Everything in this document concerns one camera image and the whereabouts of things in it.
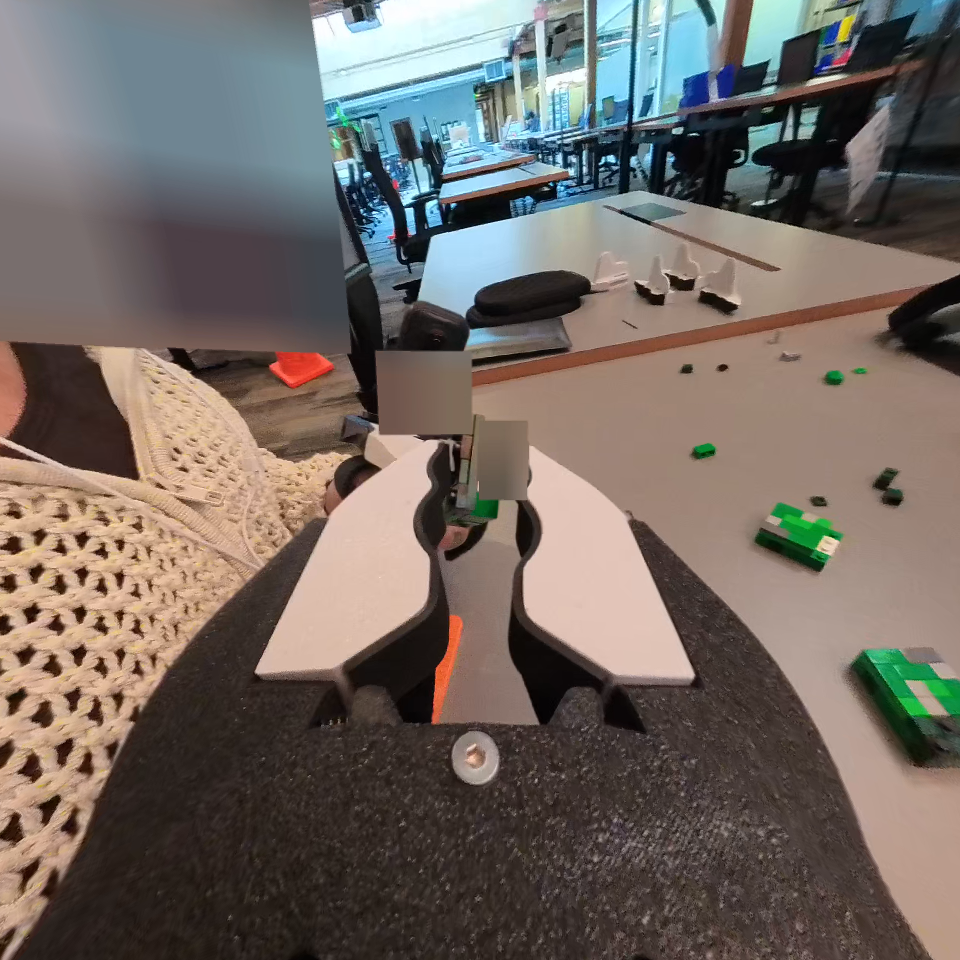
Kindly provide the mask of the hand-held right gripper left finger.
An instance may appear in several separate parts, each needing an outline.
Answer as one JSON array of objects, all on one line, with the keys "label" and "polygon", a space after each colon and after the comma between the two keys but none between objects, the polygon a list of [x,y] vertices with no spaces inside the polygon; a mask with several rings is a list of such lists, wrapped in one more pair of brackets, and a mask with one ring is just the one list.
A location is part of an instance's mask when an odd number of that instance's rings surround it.
[{"label": "hand-held right gripper left finger", "polygon": [[425,440],[327,518],[255,668],[263,681],[422,685],[448,647],[438,545],[450,448]]}]

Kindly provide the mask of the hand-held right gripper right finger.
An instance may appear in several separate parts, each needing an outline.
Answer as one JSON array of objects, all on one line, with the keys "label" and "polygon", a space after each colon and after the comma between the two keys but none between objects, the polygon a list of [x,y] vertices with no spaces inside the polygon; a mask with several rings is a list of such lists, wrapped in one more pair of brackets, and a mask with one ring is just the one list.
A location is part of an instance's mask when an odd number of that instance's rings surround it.
[{"label": "hand-held right gripper right finger", "polygon": [[626,512],[534,446],[529,467],[522,615],[603,684],[691,686],[694,668]]}]

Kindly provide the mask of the green lego wall assembly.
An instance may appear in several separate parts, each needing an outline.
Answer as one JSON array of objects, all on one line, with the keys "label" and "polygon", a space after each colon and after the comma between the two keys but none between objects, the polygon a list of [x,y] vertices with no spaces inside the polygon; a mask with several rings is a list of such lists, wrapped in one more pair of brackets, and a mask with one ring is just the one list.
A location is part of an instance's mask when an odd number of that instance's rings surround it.
[{"label": "green lego wall assembly", "polygon": [[476,434],[462,434],[449,443],[451,486],[444,501],[448,525],[473,527],[498,518],[499,501],[484,499],[479,487],[480,443]]}]

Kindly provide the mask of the person's left forearm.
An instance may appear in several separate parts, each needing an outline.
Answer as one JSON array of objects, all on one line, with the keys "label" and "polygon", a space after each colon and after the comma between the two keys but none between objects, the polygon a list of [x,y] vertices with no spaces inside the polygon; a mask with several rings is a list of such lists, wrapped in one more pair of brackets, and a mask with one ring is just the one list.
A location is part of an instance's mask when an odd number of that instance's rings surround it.
[{"label": "person's left forearm", "polygon": [[325,517],[325,497],[349,453],[325,452],[290,461],[258,448],[253,529],[261,553],[288,544],[308,524]]}]

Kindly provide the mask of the green white lego cube build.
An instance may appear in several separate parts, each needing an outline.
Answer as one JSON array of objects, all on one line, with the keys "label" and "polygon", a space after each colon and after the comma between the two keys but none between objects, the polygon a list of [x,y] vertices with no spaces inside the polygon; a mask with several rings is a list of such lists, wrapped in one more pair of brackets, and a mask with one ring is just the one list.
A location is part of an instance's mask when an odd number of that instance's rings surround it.
[{"label": "green white lego cube build", "polygon": [[776,502],[757,528],[753,542],[808,570],[821,572],[834,558],[844,536],[829,519]]}]

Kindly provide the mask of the flat green grey lego build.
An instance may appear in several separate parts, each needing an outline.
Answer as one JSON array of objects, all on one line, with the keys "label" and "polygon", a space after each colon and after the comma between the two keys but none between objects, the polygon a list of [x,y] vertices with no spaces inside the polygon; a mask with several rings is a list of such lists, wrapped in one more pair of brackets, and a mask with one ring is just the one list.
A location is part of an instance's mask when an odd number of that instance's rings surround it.
[{"label": "flat green grey lego build", "polygon": [[959,677],[932,647],[861,651],[849,666],[910,762],[959,765]]}]

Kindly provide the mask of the grey metal tray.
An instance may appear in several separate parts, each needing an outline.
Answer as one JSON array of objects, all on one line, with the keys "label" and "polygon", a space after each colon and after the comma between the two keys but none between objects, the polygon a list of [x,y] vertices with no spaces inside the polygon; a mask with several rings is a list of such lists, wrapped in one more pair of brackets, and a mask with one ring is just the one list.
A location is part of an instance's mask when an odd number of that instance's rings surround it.
[{"label": "grey metal tray", "polygon": [[570,336],[560,317],[477,327],[470,331],[464,348],[473,364],[565,354],[571,349]]}]

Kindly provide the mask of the black padded housing shells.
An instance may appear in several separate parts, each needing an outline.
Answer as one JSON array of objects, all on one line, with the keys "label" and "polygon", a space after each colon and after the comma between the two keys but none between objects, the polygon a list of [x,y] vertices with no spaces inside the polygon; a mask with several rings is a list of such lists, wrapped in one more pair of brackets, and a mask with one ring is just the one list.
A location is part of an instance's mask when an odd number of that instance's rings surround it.
[{"label": "black padded housing shells", "polygon": [[527,273],[479,289],[465,318],[472,329],[561,318],[578,310],[592,291],[592,282],[575,271]]}]

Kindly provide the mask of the black office chair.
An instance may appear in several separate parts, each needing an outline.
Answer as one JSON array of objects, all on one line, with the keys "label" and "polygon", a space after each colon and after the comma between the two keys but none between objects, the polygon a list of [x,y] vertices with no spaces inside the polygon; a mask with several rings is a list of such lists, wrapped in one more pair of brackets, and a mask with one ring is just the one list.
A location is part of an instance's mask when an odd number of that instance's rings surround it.
[{"label": "black office chair", "polygon": [[439,193],[429,190],[404,201],[383,165],[376,141],[371,142],[369,150],[362,150],[362,157],[366,171],[390,211],[396,259],[408,273],[412,273],[414,264],[426,263],[431,240],[450,230],[450,224],[445,220],[436,225],[428,222],[426,209],[431,203],[439,202]]}]

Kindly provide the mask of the orange brick separator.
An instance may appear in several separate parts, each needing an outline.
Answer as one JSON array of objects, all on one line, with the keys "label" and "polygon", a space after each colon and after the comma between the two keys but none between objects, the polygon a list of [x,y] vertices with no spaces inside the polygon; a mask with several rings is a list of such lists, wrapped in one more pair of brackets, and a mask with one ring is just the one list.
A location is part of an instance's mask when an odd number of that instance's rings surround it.
[{"label": "orange brick separator", "polygon": [[444,656],[434,673],[434,695],[432,702],[431,723],[441,723],[444,705],[450,688],[450,681],[454,666],[457,662],[460,643],[463,633],[463,619],[450,614],[448,619],[448,642]]}]

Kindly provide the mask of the orange traffic cone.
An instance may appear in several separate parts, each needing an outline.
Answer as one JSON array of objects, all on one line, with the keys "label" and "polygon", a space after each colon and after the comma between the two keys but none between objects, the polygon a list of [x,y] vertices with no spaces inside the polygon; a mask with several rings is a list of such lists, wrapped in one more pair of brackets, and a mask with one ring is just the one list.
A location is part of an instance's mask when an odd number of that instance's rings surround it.
[{"label": "orange traffic cone", "polygon": [[334,364],[317,352],[278,351],[269,369],[290,389],[298,389],[334,371]]}]

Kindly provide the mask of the wooden office desk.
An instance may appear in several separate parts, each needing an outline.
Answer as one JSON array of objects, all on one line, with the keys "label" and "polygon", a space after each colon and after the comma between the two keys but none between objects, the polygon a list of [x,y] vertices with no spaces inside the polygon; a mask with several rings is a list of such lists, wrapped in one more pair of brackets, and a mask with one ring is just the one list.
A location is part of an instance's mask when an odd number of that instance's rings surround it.
[{"label": "wooden office desk", "polygon": [[555,196],[569,178],[562,167],[532,161],[451,181],[440,189],[438,206],[445,222],[457,229],[508,220],[514,201],[536,198],[544,190]]}]

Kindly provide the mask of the cream knit sweater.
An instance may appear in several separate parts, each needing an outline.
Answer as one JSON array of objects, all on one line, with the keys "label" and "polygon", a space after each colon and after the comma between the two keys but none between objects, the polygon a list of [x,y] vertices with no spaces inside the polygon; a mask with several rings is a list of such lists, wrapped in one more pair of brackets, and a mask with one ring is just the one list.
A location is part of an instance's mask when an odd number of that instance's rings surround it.
[{"label": "cream knit sweater", "polygon": [[164,675],[293,540],[258,549],[261,446],[218,391],[145,348],[81,347],[139,478],[2,456],[2,958],[62,884]]}]

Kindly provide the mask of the black undershirt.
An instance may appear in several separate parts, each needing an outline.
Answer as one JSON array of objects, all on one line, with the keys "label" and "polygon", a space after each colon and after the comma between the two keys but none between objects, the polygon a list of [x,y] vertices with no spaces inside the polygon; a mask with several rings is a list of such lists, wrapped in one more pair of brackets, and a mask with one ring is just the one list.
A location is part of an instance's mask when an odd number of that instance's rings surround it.
[{"label": "black undershirt", "polygon": [[2,456],[32,450],[82,471],[139,478],[126,419],[76,344],[2,344]]}]

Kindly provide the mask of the black curved object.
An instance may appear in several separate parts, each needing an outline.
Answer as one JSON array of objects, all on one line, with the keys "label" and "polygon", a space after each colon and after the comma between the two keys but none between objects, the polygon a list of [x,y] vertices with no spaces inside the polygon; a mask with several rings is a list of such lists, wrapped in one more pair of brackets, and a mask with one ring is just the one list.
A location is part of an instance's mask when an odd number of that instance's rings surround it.
[{"label": "black curved object", "polygon": [[906,350],[941,347],[959,336],[959,275],[921,290],[889,314],[888,331]]}]

